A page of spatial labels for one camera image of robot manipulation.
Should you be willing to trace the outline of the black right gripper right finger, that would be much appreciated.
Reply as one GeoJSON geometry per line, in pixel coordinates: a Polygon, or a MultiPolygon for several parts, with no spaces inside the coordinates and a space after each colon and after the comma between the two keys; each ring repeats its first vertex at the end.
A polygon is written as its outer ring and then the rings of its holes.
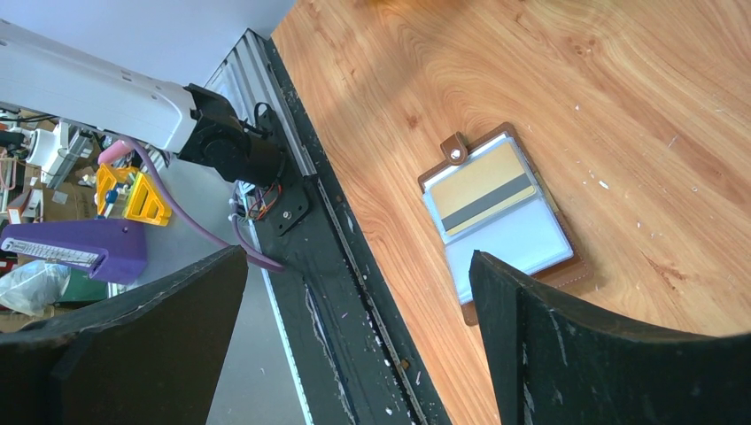
{"type": "Polygon", "coordinates": [[[502,423],[749,423],[749,334],[638,321],[484,251],[469,279],[502,423]]]}

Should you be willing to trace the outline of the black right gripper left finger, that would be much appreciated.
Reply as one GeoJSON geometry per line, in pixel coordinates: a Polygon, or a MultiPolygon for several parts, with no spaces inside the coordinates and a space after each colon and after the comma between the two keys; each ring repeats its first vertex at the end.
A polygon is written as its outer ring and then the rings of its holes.
{"type": "Polygon", "coordinates": [[[2,423],[205,423],[247,274],[231,246],[2,334],[2,423]]]}

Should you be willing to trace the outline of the brown leather card holder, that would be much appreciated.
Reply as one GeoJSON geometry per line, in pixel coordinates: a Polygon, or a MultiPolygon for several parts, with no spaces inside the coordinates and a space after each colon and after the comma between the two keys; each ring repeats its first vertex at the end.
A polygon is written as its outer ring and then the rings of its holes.
{"type": "Polygon", "coordinates": [[[446,263],[453,280],[461,315],[469,327],[477,325],[476,303],[469,283],[469,264],[474,251],[485,251],[510,266],[556,289],[569,289],[592,276],[578,237],[565,214],[555,203],[545,180],[522,139],[510,122],[503,122],[475,141],[457,132],[440,144],[441,163],[417,179],[422,200],[428,209],[445,249],[446,263]],[[448,173],[465,166],[498,143],[512,142],[517,147],[538,194],[459,233],[447,236],[437,213],[426,196],[426,189],[448,173]]]}

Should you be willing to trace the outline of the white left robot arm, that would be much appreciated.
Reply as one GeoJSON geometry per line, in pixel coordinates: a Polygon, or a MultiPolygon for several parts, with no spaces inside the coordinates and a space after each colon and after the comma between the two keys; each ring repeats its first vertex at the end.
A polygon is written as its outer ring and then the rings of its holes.
{"type": "Polygon", "coordinates": [[[227,182],[266,187],[283,150],[253,133],[222,94],[160,81],[1,22],[1,100],[85,128],[148,143],[215,169],[227,182]]]}

